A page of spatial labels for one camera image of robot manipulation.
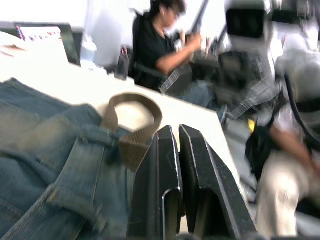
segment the black shirt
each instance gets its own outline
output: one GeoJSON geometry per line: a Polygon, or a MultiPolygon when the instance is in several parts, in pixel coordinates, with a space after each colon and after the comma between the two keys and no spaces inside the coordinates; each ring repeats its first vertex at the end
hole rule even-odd
{"type": "MultiPolygon", "coordinates": [[[[149,69],[157,70],[157,61],[175,51],[176,48],[171,39],[167,35],[162,37],[154,28],[152,21],[145,17],[139,29],[136,61],[149,69]]],[[[149,74],[143,74],[140,79],[136,79],[137,85],[156,91],[160,82],[160,78],[149,74]]]]}

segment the person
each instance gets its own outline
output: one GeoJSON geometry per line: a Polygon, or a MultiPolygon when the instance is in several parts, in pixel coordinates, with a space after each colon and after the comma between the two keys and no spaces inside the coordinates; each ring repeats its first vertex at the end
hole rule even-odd
{"type": "MultiPolygon", "coordinates": [[[[297,106],[307,103],[310,107],[309,103],[319,99],[320,55],[309,51],[301,34],[285,38],[283,56],[278,58],[276,66],[278,71],[290,76],[297,106]]],[[[288,100],[285,89],[286,86],[283,95],[288,100]]],[[[319,129],[319,110],[299,112],[309,129],[319,129]]],[[[271,151],[263,167],[256,195],[256,228],[267,237],[297,236],[295,212],[299,201],[308,198],[320,207],[320,152],[303,141],[303,128],[289,103],[276,115],[270,135],[282,150],[271,151]]]]}
{"type": "MultiPolygon", "coordinates": [[[[169,75],[177,67],[185,64],[191,55],[202,46],[200,33],[192,36],[185,47],[176,51],[174,43],[166,35],[165,29],[172,28],[181,14],[186,12],[184,0],[152,0],[150,12],[143,16],[135,51],[136,60],[145,67],[169,75]]],[[[151,75],[135,79],[137,85],[157,91],[161,78],[151,75]]],[[[225,107],[217,106],[214,95],[205,81],[193,83],[188,90],[175,96],[183,101],[217,111],[219,120],[226,116],[225,107]]]]}

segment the water bottle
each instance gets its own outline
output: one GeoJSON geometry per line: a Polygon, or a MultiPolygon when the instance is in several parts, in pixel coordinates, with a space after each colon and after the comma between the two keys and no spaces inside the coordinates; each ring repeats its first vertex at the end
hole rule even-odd
{"type": "Polygon", "coordinates": [[[81,67],[87,69],[94,69],[94,59],[97,52],[97,46],[89,35],[84,35],[81,48],[81,67]]]}

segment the white table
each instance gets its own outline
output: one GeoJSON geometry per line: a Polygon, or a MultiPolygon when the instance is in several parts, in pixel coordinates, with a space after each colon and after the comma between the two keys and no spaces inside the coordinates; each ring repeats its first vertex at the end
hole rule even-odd
{"type": "MultiPolygon", "coordinates": [[[[103,71],[91,72],[72,64],[59,64],[42,51],[14,50],[12,54],[15,57],[0,54],[0,82],[14,77],[23,84],[66,103],[88,103],[100,114],[104,113],[110,98],[117,94],[139,93],[153,99],[163,114],[160,127],[172,126],[178,146],[179,125],[184,124],[201,131],[240,186],[239,174],[215,112],[128,84],[103,71]]],[[[120,105],[116,111],[119,125],[129,130],[135,130],[152,121],[149,113],[137,103],[120,105]]]]}

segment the khaki strap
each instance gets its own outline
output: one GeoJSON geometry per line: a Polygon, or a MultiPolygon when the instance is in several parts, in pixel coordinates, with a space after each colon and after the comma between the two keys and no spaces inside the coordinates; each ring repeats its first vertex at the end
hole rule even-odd
{"type": "Polygon", "coordinates": [[[160,127],[163,116],[159,106],[151,99],[136,93],[123,93],[110,99],[101,127],[115,132],[119,126],[116,106],[129,102],[142,104],[151,112],[154,119],[153,123],[119,139],[119,150],[122,160],[129,169],[136,172],[149,149],[152,136],[160,127]]]}

